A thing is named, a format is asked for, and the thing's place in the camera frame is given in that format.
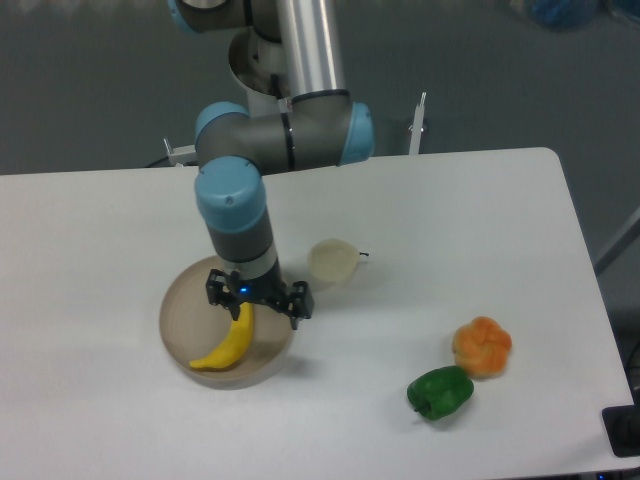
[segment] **black cable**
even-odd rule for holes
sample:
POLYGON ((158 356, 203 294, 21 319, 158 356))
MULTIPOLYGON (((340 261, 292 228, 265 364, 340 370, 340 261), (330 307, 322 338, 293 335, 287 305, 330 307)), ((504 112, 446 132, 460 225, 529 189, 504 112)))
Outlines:
POLYGON ((636 342, 635 347, 633 347, 633 350, 631 350, 631 354, 627 358, 627 362, 624 365, 625 371, 629 371, 629 369, 631 368, 631 362, 633 362, 633 357, 636 355, 636 353, 638 353, 638 349, 640 349, 640 340, 636 342))
POLYGON ((161 164, 162 162, 166 162, 167 160, 169 160, 169 157, 162 157, 160 160, 156 160, 155 162, 151 162, 149 165, 145 166, 144 168, 153 168, 156 165, 161 164))

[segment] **yellow banana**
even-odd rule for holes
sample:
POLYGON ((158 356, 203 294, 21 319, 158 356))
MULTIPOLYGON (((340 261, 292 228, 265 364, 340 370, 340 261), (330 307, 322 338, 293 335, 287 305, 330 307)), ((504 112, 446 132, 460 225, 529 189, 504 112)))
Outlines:
POLYGON ((225 339, 206 357, 191 360, 194 370, 227 368, 240 360, 253 340, 253 305, 240 305, 238 320, 231 322, 225 339))

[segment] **green bell pepper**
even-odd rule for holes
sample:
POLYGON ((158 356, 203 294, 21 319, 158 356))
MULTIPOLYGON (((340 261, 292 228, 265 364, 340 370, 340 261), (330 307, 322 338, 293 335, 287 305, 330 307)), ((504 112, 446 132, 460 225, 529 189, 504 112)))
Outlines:
POLYGON ((473 382, 457 365, 425 373, 407 388, 416 412, 437 420, 455 412, 473 393, 473 382))

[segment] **gray floor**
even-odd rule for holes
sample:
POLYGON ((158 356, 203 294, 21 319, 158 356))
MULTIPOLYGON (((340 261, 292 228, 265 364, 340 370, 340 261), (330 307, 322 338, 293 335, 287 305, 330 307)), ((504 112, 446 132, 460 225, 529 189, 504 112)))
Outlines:
MULTIPOLYGON (((204 106, 243 101, 226 62, 233 32, 184 35, 160 0, 100 3, 0 5, 0 174, 143 166, 164 136, 191 144, 204 106)), ((353 97, 371 107, 379 155, 406 152, 423 90, 423 152, 552 148, 595 254, 640 206, 640 29, 601 12, 553 33, 503 3, 339 1, 353 97)), ((637 242, 601 278, 627 334, 640 333, 639 281, 637 242)))

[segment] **blue joint cap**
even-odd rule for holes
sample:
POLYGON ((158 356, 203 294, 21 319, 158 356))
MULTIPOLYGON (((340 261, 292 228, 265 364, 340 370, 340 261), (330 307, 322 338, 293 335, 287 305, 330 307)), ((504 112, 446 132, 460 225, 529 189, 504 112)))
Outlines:
POLYGON ((247 117, 249 116, 249 111, 237 103, 218 102, 209 105, 200 112, 200 115, 198 115, 198 119, 196 120, 196 146, 198 145, 198 137, 200 136, 200 133, 202 133, 202 130, 204 130, 204 128, 216 118, 226 115, 227 113, 241 113, 247 117))
POLYGON ((193 28, 189 26, 187 21, 184 19, 182 14, 180 13, 180 9, 176 2, 180 0, 167 0, 167 5, 169 6, 169 12, 171 12, 171 18, 173 18, 173 23, 180 27, 180 30, 186 33, 198 33, 193 28))
POLYGON ((373 154, 374 148, 373 122, 369 107, 364 103, 354 103, 349 134, 338 165, 362 162, 373 154))
POLYGON ((196 203, 207 226, 222 233, 253 227, 267 210, 267 194, 258 169, 242 157, 220 157, 196 178, 196 203))

